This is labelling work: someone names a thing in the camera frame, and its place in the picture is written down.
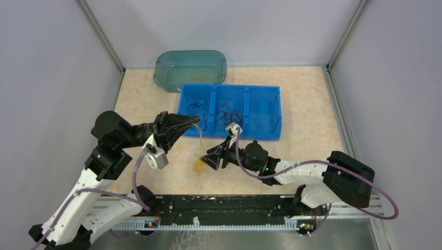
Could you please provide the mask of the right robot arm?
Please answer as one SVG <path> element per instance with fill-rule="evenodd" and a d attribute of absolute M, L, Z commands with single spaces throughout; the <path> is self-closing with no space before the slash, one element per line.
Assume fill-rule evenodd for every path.
<path fill-rule="evenodd" d="M 293 162 L 270 157 L 257 141 L 237 148 L 230 137 L 209 149 L 201 160 L 214 170 L 229 164 L 242 166 L 269 186 L 298 184 L 293 207 L 301 215 L 335 202 L 367 208 L 372 187 L 366 181 L 372 182 L 375 177 L 372 168 L 341 151 L 331 152 L 325 160 Z"/>

